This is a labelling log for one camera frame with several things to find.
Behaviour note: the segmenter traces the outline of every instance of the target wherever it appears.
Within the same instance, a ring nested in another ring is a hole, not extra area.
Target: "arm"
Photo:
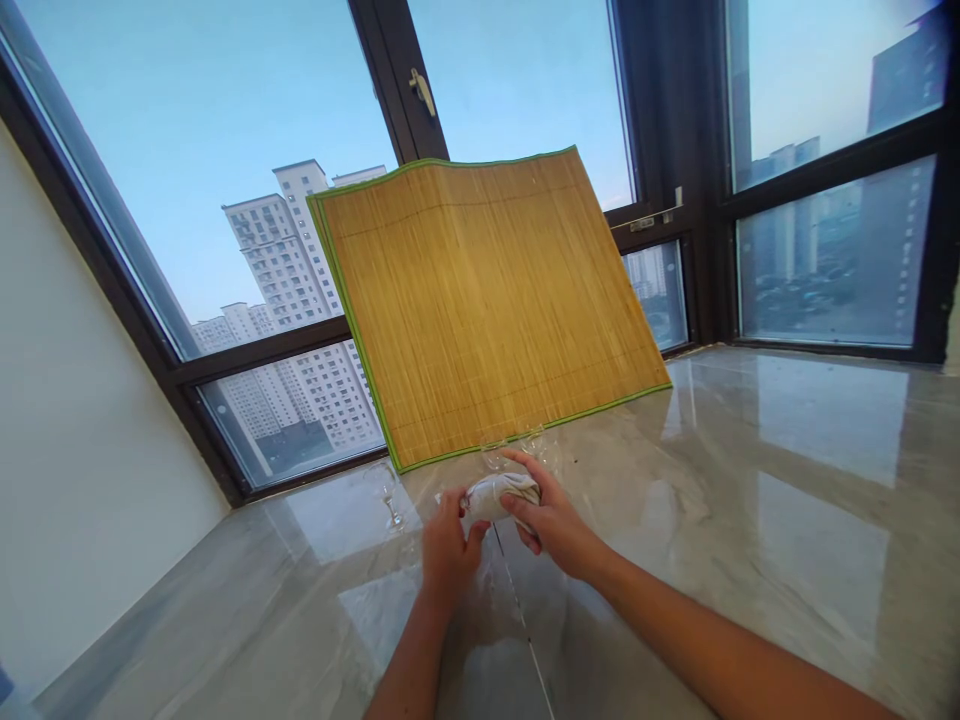
[[[460,597],[480,566],[480,544],[490,527],[474,523],[468,539],[460,527],[460,498],[466,488],[447,490],[423,531],[423,586],[365,720],[433,717],[440,680],[440,655],[447,626]]]
[[[832,675],[791,655],[657,580],[590,530],[556,479],[529,455],[505,450],[540,485],[537,507],[504,495],[523,543],[546,549],[568,575],[592,585],[697,695],[727,720],[895,718]]]

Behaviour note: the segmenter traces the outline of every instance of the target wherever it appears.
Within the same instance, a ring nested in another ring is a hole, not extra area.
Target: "bamboo slat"
[[[576,148],[310,204],[401,472],[669,385]]]

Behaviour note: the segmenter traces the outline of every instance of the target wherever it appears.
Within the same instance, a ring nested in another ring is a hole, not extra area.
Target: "cloth bundle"
[[[468,524],[473,524],[477,520],[497,522],[512,517],[500,504],[500,498],[504,493],[516,495],[521,500],[534,505],[540,504],[540,486],[529,475],[520,473],[488,475],[467,490],[467,494],[460,501],[460,507],[466,513],[465,520],[469,521]],[[516,522],[533,533],[533,529],[526,523],[519,520]]]

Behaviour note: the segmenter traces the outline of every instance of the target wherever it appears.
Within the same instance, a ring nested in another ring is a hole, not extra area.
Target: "sky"
[[[576,144],[632,202],[605,0],[408,0],[452,160]],[[346,0],[18,0],[191,322],[263,302],[220,206],[272,168],[396,168]],[[755,158],[864,136],[874,55],[935,0],[750,3]]]

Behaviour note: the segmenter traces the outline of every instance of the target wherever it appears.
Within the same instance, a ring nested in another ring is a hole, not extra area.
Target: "finger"
[[[505,458],[523,465],[527,469],[527,472],[530,473],[530,477],[540,486],[540,491],[548,498],[551,495],[563,492],[557,479],[532,455],[527,455],[525,452],[514,450],[510,447],[503,448],[501,454]]]
[[[439,514],[444,517],[459,517],[460,498],[466,495],[466,493],[467,493],[467,488],[465,487],[450,488],[449,490],[444,490],[443,495],[440,496]]]
[[[517,535],[520,536],[520,541],[530,548],[530,552],[532,552],[534,555],[539,555],[541,552],[543,552],[543,546],[540,544],[540,539],[534,535],[531,535],[530,532],[523,527],[523,525],[520,525],[519,523],[516,525]]]
[[[534,530],[537,529],[536,522],[537,511],[540,510],[539,505],[534,505],[509,493],[504,493],[500,496],[500,504],[515,518],[522,520]]]
[[[470,527],[470,536],[467,538],[467,559],[473,564],[480,564],[480,547],[489,529],[490,523],[487,520],[477,520]]]

